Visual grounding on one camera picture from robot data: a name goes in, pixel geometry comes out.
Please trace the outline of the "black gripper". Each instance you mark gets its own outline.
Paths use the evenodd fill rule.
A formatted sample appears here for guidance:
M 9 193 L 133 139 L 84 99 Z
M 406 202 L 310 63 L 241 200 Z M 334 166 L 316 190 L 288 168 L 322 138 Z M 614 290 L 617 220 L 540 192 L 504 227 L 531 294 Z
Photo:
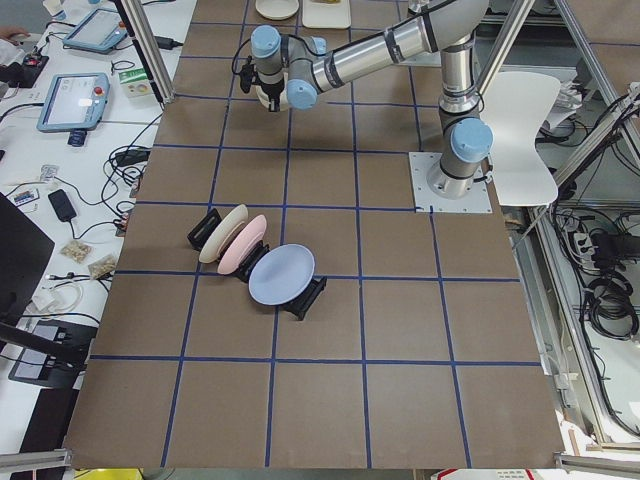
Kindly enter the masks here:
M 269 98 L 269 106 L 268 110 L 270 112 L 278 111 L 278 99 L 280 98 L 283 91 L 285 90 L 285 80 L 281 79 L 276 83 L 265 83 L 263 82 L 260 86 L 263 93 Z

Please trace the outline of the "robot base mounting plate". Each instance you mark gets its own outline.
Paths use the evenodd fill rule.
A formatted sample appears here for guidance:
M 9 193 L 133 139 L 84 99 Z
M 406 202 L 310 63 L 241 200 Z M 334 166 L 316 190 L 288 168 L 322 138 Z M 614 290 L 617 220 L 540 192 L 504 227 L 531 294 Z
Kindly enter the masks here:
M 468 179 L 447 177 L 439 152 L 410 152 L 409 169 L 414 208 L 422 213 L 491 214 L 487 182 L 480 168 Z

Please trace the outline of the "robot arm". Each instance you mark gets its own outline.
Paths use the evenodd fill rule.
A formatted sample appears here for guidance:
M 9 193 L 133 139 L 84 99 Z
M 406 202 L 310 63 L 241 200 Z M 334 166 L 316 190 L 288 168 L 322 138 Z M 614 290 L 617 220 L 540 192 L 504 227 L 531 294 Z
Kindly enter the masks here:
M 333 50 L 322 38 L 282 34 L 261 25 L 250 36 L 240 86 L 243 92 L 261 89 L 271 112 L 283 102 L 308 110 L 325 92 L 419 54 L 438 54 L 444 149 L 427 183 L 436 195 L 459 199 L 471 189 L 493 142 L 490 127 L 479 116 L 483 97 L 473 74 L 475 30 L 487 8 L 485 1 L 431 1 L 399 23 Z

